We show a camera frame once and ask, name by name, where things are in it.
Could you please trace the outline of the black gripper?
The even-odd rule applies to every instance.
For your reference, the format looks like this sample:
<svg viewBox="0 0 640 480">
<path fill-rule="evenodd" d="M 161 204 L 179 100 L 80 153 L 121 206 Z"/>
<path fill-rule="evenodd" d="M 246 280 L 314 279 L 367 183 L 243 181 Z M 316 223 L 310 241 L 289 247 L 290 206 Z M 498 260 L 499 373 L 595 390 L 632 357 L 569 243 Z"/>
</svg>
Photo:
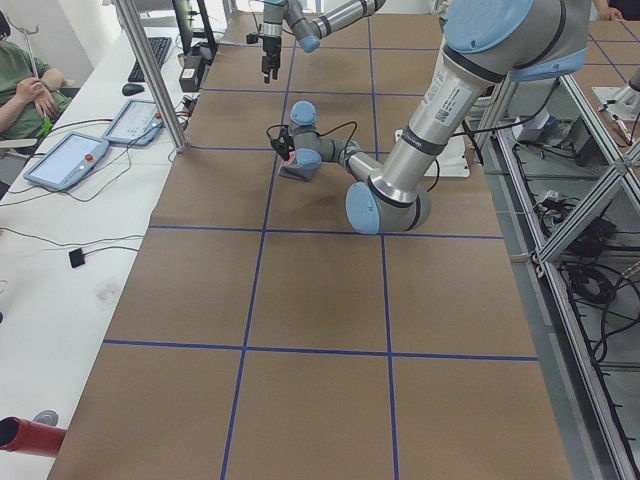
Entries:
<svg viewBox="0 0 640 480">
<path fill-rule="evenodd" d="M 278 79 L 281 65 L 281 46 L 282 38 L 280 36 L 262 36 L 263 40 L 263 57 L 261 60 L 261 70 L 263 81 L 269 84 L 271 77 L 273 80 Z"/>
</svg>

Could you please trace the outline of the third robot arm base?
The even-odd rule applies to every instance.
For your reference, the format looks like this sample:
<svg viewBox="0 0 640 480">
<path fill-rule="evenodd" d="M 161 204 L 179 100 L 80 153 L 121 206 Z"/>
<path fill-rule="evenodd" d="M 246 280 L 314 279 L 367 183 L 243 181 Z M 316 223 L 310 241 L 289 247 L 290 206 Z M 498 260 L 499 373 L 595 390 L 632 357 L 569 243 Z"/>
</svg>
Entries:
<svg viewBox="0 0 640 480">
<path fill-rule="evenodd" d="M 639 118 L 639 69 L 622 87 L 593 87 L 601 110 L 614 120 L 634 122 Z"/>
</svg>

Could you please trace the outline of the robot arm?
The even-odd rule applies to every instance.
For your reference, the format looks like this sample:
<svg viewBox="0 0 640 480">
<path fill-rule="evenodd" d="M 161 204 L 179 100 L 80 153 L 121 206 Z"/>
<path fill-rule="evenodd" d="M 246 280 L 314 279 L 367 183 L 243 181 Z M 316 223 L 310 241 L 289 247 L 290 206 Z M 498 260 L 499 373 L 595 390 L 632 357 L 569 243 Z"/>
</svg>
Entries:
<svg viewBox="0 0 640 480">
<path fill-rule="evenodd" d="M 265 84 L 278 78 L 281 67 L 283 25 L 286 24 L 305 53 L 319 48 L 321 40 L 355 22 L 372 16 L 385 0 L 352 0 L 309 20 L 299 1 L 265 1 L 258 31 L 262 40 L 261 72 Z"/>
<path fill-rule="evenodd" d="M 354 141 L 322 137 L 316 109 L 297 102 L 290 112 L 293 151 L 280 175 L 307 181 L 321 163 L 337 163 L 355 178 L 345 208 L 361 234 L 421 226 L 431 201 L 421 180 L 474 103 L 505 78 L 557 78 L 585 62 L 588 1 L 455 1 L 447 9 L 442 63 L 384 163 Z"/>
</svg>

